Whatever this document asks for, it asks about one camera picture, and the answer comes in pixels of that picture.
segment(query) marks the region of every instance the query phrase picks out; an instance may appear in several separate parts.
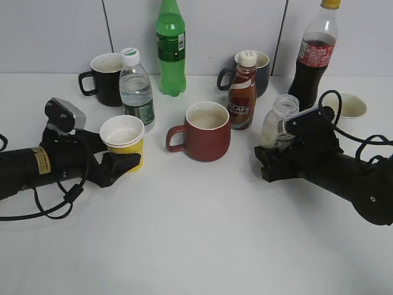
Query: coffee bottle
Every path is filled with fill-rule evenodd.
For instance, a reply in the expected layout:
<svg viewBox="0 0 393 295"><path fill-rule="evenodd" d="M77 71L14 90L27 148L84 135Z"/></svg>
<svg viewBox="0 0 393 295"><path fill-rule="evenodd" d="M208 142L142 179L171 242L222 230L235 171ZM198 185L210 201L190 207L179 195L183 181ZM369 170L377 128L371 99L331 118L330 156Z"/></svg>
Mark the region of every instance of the coffee bottle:
<svg viewBox="0 0 393 295"><path fill-rule="evenodd" d="M257 54L254 51L244 50L240 53L236 77L228 94L228 112L232 129L243 130L252 123L257 98L255 89L256 63Z"/></svg>

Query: black cable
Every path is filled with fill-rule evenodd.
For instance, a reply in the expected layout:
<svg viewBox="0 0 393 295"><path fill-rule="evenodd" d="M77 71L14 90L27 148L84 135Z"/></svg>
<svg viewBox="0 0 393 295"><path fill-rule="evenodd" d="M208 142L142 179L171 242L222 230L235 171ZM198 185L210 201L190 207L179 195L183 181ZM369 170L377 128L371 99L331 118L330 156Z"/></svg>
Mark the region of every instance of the black cable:
<svg viewBox="0 0 393 295"><path fill-rule="evenodd" d="M329 93L334 93L335 95L337 95L338 102L339 102L339 105L338 105L338 112L337 112L337 118L336 118L336 121L335 121L334 124L331 123L331 121L329 120L329 118L326 116L326 113L325 113L325 111L324 111L323 104L322 104L322 102L323 102L325 96L328 95ZM361 138L352 136L352 135L350 135L350 134L348 134L348 133L342 131L340 128L338 128L338 127L336 126L336 124L337 124L337 122L338 122L338 119L339 119L340 116L341 116L341 108L342 108L342 105L343 105L343 100L342 100L342 98L341 98L341 95L340 95L336 90L328 90L328 91L326 91L324 94L321 95L321 97L319 98L319 101L318 101L318 108L319 108L319 111L320 111L321 114L324 116L324 118L330 123L330 125L332 126L332 128L333 128L335 131L337 131L339 134L341 134L341 135L343 135L343 136L349 138L350 140L357 141L358 143L362 143L362 144L372 144L372 145L374 145L374 146L393 146L393 141L372 141L372 140L363 140L363 139L361 139Z"/></svg>
<svg viewBox="0 0 393 295"><path fill-rule="evenodd" d="M3 140L3 138L5 139L5 140L3 140L3 142L6 145L7 142L8 142L7 138L3 137L2 135L0 135L0 136L1 136L0 139L2 139L2 140ZM87 176L88 176L88 169L89 169L89 166L90 166L90 161L89 161L89 158L88 158L88 146L87 146L87 143L82 138L79 138L78 136L70 135L70 136L67 136L67 138L71 139L71 140L78 141L82 145L82 147L84 149L84 152L85 152L85 156L86 156L85 170L84 170L82 179L80 180L80 183L76 185L76 186L79 186L80 188L82 188L83 185L86 183ZM67 191L64 188L64 186L60 183L59 179L57 179L56 182L57 182L58 187L65 193L64 197L66 198L67 194L70 193L72 189ZM67 217L71 213L72 208L73 208L73 201L72 202L68 202L67 200L64 200L60 204L58 204L57 206L54 206L53 208L48 209L48 210L44 210L42 205L41 205L41 203L40 203L40 201L39 201L37 189L35 187L31 187L31 189L34 191L34 201L35 201L35 203L36 203L36 205L38 207L39 213L33 213L33 214L27 214L27 215L21 215L21 216L3 216L3 217L0 217L0 221L20 221L20 220L27 220L27 219L38 218L38 217L41 217L41 216L46 216L46 217L48 217L50 219L63 219L65 217ZM49 216L50 213L53 213L53 212L63 208L68 203L70 204L70 206L69 206L67 212L65 212L61 216Z"/></svg>
<svg viewBox="0 0 393 295"><path fill-rule="evenodd" d="M0 147L0 152L2 152L8 146L8 139L4 135L0 134L0 140L2 141L2 146Z"/></svg>
<svg viewBox="0 0 393 295"><path fill-rule="evenodd" d="M337 96L337 99L338 99L338 111L337 111L337 117L336 117L334 123L331 123L329 118L326 116L326 113L324 111L323 104L322 104L324 98L329 93L334 93ZM374 146L393 146L393 141L389 141L384 135L375 134L375 135L369 136L367 139L363 140L361 138L357 138L355 136L352 136L352 135L342 131L340 128L338 128L337 127L337 123L338 123L338 120L340 119L340 116L341 116L342 107L343 107L343 99L342 99L340 93L338 91L336 91L336 90L328 90L328 91L326 91L325 93L323 93L321 95L321 97L319 98L319 101L318 101L319 111L321 112L323 117L329 122L329 124L332 126L332 128L335 131L337 131L339 134L349 138L350 140L357 141L358 143L361 143L361 145L359 146L359 148L356 151L356 160L357 161L361 161L360 157L362 155L362 152L365 149L365 147L368 146L369 144L374 145ZM372 141L373 138L380 138L381 141ZM372 157L368 161L368 164L371 165L374 162L374 160L382 161L384 159L385 158L383 156L376 155L376 156Z"/></svg>
<svg viewBox="0 0 393 295"><path fill-rule="evenodd" d="M37 189L35 187L32 187L31 189L34 191L34 196L36 196ZM46 214L53 213L53 212L63 208L67 204L68 203L66 201L62 201L60 204L52 207L51 209L45 210L44 212L21 215L21 216L3 216L3 217L0 217L0 221L18 221L18 220L27 220L27 219L38 218L41 216L45 216Z"/></svg>
<svg viewBox="0 0 393 295"><path fill-rule="evenodd" d="M43 209L43 207L42 207L42 205L41 205L41 203L40 203L40 201L39 201L37 189L34 190L34 201L36 202L36 205L37 205L37 207L38 207L38 210L39 210L41 213L45 214L45 216L48 217L48 218L50 218L50 219L63 219L63 218L65 218L65 217L67 217L67 216L71 213L72 208L73 208L73 204L71 203L71 204L69 204L69 208L68 208L67 212L65 212L63 215L60 215L60 216L50 216L47 212L45 212L45 210Z"/></svg>

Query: yellow paper cup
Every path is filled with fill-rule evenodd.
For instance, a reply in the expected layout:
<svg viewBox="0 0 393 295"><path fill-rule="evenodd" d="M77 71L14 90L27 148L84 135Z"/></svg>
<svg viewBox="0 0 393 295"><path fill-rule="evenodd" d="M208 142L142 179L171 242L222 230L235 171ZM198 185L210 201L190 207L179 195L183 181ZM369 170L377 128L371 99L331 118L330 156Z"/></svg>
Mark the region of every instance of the yellow paper cup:
<svg viewBox="0 0 393 295"><path fill-rule="evenodd" d="M114 154L140 154L141 161L138 166L128 172L138 171L143 165L143 136L145 127L137 117L122 115L106 121L99 135L106 144L108 151Z"/></svg>

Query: yellow bottle cap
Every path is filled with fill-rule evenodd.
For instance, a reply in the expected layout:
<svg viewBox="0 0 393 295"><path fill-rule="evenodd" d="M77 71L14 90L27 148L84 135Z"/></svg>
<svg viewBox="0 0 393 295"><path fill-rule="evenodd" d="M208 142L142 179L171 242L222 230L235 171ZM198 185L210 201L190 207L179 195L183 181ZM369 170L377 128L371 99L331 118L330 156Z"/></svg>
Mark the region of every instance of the yellow bottle cap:
<svg viewBox="0 0 393 295"><path fill-rule="evenodd" d="M321 6L326 9L337 9L340 3L341 0L322 0Z"/></svg>

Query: water bottle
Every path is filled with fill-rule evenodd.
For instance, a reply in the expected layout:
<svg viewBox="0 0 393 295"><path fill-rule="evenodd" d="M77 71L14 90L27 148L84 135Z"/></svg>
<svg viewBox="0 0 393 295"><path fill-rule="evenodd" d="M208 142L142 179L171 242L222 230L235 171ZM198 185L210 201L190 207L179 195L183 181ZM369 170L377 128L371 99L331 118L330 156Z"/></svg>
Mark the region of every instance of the water bottle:
<svg viewBox="0 0 393 295"><path fill-rule="evenodd" d="M153 94L149 76L139 64L139 50L126 48L122 52L123 69L120 72L119 88L124 113L140 118L145 131L154 127Z"/></svg>

